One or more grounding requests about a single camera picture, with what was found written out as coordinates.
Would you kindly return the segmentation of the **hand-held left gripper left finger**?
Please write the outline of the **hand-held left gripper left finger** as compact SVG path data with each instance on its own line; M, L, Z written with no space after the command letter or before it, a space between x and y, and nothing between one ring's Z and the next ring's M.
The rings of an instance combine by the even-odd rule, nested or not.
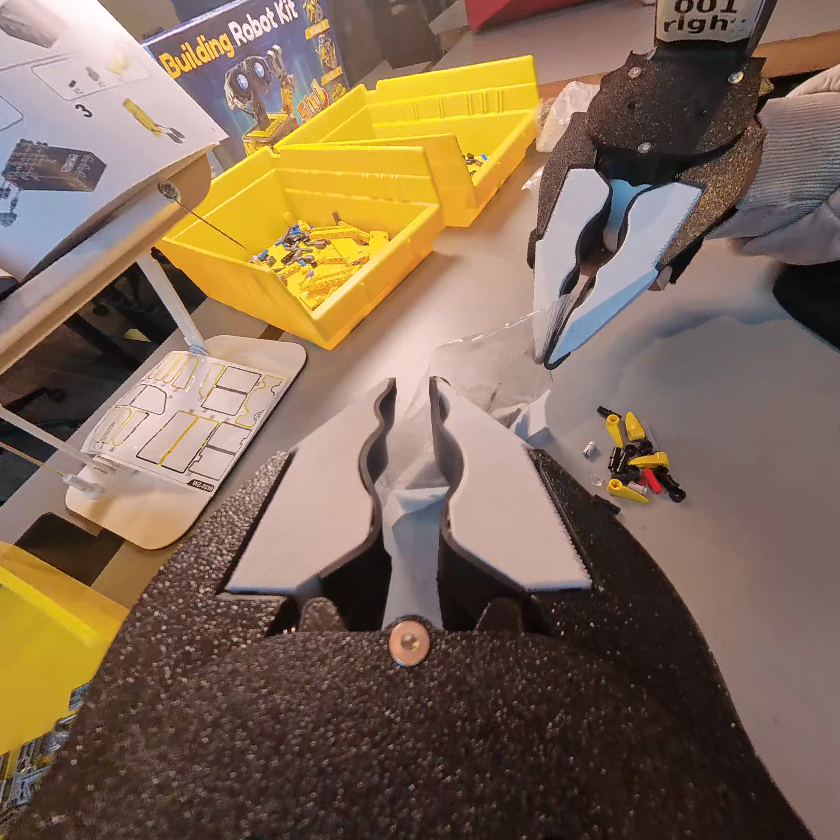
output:
M392 578L375 482L388 464L396 379L384 379L304 437L248 528L224 596L325 597L351 631L379 631Z

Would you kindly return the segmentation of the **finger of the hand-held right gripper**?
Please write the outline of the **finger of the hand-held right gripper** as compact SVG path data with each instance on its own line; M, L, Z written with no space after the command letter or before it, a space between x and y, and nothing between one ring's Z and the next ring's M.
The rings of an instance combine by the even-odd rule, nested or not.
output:
M602 223L611 187L595 169L570 169L535 245L533 268L533 359L549 364L572 291L580 278L583 244Z
M615 189L620 182L608 184L611 197L605 209L603 223L606 227L613 211ZM624 194L627 202L617 229L616 249L581 287L577 281L572 291L570 314L563 323L549 364L544 365L547 369L557 367L587 343L653 286L661 275L669 277L668 264L672 258L666 254L699 204L702 188L692 183L670 182L648 185L645 189L629 186ZM582 258L584 245L591 238L602 237L599 226L585 240Z

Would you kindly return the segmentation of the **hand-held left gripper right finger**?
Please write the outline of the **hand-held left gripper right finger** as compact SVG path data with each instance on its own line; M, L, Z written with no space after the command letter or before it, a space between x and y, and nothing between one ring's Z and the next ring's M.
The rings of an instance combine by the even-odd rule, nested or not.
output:
M590 572L539 474L539 452L446 379L431 377L428 394L447 488L437 556L444 629L474 629L497 598L588 592Z

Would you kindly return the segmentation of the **clear plastic bag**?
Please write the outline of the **clear plastic bag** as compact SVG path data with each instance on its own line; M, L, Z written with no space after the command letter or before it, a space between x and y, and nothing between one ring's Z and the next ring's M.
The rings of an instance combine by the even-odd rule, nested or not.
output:
M420 616L436 627L440 613L438 529L448 484L434 456L428 381L440 376L457 393L530 445L553 441L547 418L551 374L532 360L531 318L438 346L407 391L397 380L388 466L376 482L392 578L383 626Z
M599 89L599 83L573 80L551 104L545 105L538 120L540 133L535 143L537 152L547 154L553 150L569 128L572 117L578 112L587 112Z

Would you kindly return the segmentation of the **pile of small colourful parts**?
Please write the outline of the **pile of small colourful parts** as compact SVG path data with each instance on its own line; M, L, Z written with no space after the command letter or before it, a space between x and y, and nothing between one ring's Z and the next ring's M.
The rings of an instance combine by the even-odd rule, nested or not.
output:
M633 412L619 413L606 406L598 406L596 413L612 449L606 459L606 478L591 479L595 487L621 501L647 504L655 497L677 504L686 501L686 490L674 477L670 458L658 446L648 424Z

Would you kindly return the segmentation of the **person's right forearm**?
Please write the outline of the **person's right forearm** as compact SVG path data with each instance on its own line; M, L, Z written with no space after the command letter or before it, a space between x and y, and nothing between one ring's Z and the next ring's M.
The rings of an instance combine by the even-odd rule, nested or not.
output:
M762 160L736 212L713 228L745 256L794 266L839 259L839 66L760 112Z

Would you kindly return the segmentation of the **white sticker sheet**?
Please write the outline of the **white sticker sheet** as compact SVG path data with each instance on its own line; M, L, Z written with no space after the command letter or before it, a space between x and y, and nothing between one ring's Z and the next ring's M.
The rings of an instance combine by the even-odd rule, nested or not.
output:
M117 398L82 450L214 494L288 383L284 374L173 351Z

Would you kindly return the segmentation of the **black textured pad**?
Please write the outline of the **black textured pad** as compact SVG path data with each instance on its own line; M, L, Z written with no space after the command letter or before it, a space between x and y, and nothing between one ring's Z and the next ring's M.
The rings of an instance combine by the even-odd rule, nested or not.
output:
M839 350L838 260L811 266L784 266L772 291L793 320Z

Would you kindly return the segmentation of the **red plastic bin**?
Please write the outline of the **red plastic bin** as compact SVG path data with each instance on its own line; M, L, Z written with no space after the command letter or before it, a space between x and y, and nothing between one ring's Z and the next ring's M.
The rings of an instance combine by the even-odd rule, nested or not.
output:
M499 27L586 4L587 1L464 1L471 31Z

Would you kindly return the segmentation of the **yellow divided bin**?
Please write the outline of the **yellow divided bin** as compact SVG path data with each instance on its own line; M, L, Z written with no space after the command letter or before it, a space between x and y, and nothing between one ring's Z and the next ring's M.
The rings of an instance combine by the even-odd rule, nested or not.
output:
M323 226L335 214L391 242L310 311L250 260L286 233L287 215ZM333 350L432 253L444 227L423 147L283 145L213 179L196 216L157 247L209 298Z

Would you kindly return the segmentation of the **pile of yellow parts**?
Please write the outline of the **pile of yellow parts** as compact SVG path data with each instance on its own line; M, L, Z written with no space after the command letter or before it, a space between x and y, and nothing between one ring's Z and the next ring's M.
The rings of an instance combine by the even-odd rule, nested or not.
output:
M268 268L308 310L319 308L391 242L382 230L364 231L335 214L331 225L312 226L287 215L287 231L251 257Z

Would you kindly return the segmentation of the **white stand pole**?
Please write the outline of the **white stand pole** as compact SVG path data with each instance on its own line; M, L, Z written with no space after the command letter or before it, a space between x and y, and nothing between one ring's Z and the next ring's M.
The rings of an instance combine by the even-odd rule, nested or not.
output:
M139 255L135 261L164 304L165 309L172 316L189 352L208 356L201 333L160 263L152 256L151 252Z

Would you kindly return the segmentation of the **black flat plate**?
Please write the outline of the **black flat plate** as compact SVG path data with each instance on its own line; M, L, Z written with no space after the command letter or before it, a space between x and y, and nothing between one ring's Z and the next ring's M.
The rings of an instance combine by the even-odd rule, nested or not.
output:
M101 529L92 534L52 512L40 516L14 542L15 546L89 587L123 544L124 539L114 532Z

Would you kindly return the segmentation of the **yellow bin with grey parts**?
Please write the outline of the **yellow bin with grey parts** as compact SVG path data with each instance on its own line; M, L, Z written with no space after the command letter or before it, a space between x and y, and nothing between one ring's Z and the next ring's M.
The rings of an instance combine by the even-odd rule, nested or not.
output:
M129 610L1 543L1 753L79 708Z

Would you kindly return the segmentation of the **pile of grey connector parts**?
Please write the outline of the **pile of grey connector parts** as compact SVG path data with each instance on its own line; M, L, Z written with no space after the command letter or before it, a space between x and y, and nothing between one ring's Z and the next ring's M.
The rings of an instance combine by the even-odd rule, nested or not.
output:
M67 742L77 718L77 713L59 718L45 734L2 755L2 817L26 807L32 801L57 753Z

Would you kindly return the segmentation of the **blue printed cardboard box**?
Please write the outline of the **blue printed cardboard box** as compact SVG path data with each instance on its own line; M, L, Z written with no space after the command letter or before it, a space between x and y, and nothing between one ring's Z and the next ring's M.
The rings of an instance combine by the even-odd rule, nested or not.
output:
M283 140L345 95L321 2L231 2L154 36L144 47L226 132L224 171Z

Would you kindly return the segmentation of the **instruction booklet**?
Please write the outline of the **instruction booklet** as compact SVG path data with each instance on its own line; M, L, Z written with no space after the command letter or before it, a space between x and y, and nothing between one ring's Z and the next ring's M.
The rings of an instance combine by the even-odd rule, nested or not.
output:
M227 138L95 1L1 2L1 265L27 281Z

